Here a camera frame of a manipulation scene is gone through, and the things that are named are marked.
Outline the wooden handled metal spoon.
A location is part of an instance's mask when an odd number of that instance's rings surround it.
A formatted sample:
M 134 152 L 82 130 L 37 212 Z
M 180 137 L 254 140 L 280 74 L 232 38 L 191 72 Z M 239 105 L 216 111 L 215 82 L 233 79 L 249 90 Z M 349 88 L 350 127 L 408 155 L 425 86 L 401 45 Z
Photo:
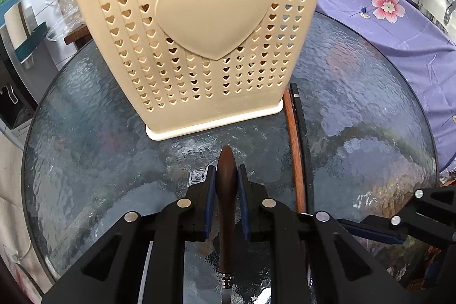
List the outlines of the wooden handled metal spoon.
M 230 146 L 224 146 L 216 166 L 216 197 L 219 213 L 219 274 L 222 303 L 231 303 L 235 272 L 234 242 L 238 179 Z

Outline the brown wood grain chopstick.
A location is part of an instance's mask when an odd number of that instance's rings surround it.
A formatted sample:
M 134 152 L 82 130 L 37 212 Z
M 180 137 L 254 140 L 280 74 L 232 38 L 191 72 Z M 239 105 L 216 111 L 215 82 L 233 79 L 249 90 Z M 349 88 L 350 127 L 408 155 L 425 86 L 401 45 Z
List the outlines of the brown wood grain chopstick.
M 283 95 L 284 112 L 287 119 L 288 134 L 290 138 L 291 148 L 291 164 L 294 174 L 294 187 L 296 208 L 299 213 L 307 211 L 304 170 L 302 165 L 302 150 L 300 136 L 298 132 L 298 124 L 294 114 L 294 107 L 291 99 L 291 92 L 286 88 Z

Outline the black chopstick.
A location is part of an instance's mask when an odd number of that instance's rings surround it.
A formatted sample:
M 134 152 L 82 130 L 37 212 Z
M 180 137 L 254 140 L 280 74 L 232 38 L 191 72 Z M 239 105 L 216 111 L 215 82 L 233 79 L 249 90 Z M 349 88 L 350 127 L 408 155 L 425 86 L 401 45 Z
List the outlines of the black chopstick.
M 315 194 L 314 194 L 314 176 L 312 170 L 312 159 L 310 146 L 308 143 L 308 132 L 304 118 L 304 110 L 302 100 L 299 94 L 298 85 L 291 83 L 291 102 L 294 109 L 295 122 L 298 129 L 298 137 L 300 140 L 300 152 L 302 159 L 302 170 L 304 172 L 304 196 L 306 201 L 306 213 L 315 213 Z

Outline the cream plastic utensil holder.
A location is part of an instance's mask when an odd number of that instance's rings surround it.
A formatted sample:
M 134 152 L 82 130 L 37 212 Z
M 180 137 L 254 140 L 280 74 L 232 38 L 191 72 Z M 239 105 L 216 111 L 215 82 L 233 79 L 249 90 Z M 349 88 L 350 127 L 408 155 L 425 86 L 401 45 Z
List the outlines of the cream plastic utensil holder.
M 76 0 L 153 140 L 278 113 L 318 0 Z

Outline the dark wooden counter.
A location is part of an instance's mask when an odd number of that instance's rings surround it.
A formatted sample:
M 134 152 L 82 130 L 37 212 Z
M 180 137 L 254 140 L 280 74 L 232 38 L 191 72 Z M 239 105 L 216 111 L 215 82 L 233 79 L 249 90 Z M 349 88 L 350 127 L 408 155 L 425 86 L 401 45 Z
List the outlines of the dark wooden counter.
M 92 40 L 92 35 L 90 34 L 89 29 L 85 24 L 75 28 L 73 31 L 68 33 L 63 41 L 68 46 L 74 44 L 76 50 L 79 51 L 82 49 L 88 42 Z

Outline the beige hanging cloth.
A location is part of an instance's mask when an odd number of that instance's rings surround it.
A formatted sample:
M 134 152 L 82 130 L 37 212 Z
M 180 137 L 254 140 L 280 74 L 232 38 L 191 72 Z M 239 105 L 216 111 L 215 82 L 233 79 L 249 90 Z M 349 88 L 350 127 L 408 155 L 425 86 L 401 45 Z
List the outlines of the beige hanging cloth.
M 1 135 L 1 259 L 34 302 L 52 286 L 26 227 L 21 194 L 23 152 Z

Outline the purple floral cloth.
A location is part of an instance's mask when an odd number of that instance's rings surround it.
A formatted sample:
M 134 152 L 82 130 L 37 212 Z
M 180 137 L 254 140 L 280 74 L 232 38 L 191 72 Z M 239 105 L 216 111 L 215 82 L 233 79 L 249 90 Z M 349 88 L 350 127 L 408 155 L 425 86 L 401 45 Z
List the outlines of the purple floral cloth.
M 455 169 L 455 44 L 406 0 L 318 0 L 317 9 L 367 39 L 411 85 L 431 125 L 442 171 Z

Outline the white electric kettle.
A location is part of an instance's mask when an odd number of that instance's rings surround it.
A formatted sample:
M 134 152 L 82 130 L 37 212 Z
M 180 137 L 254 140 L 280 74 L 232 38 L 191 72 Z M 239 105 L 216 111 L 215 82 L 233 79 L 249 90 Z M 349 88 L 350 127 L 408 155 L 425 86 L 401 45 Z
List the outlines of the white electric kettle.
M 455 12 L 455 0 L 419 0 L 418 9 L 444 34 L 448 34 L 452 14 Z

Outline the clear plastic bag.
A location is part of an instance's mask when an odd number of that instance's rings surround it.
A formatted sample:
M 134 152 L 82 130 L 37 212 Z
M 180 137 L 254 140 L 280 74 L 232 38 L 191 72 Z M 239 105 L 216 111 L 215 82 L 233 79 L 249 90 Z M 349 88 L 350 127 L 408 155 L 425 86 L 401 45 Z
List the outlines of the clear plastic bag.
M 68 34 L 85 24 L 84 17 L 76 0 L 46 0 L 56 16 L 48 27 L 46 39 L 50 42 L 63 40 Z

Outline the white black water dispenser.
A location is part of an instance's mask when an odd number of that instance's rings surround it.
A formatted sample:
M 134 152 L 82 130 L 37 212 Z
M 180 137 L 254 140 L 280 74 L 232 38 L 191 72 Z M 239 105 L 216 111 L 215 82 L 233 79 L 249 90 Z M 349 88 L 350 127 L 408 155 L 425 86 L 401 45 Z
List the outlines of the white black water dispenser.
M 23 148 L 39 102 L 56 75 L 47 48 L 41 44 L 25 62 L 19 62 L 1 27 L 1 131 Z

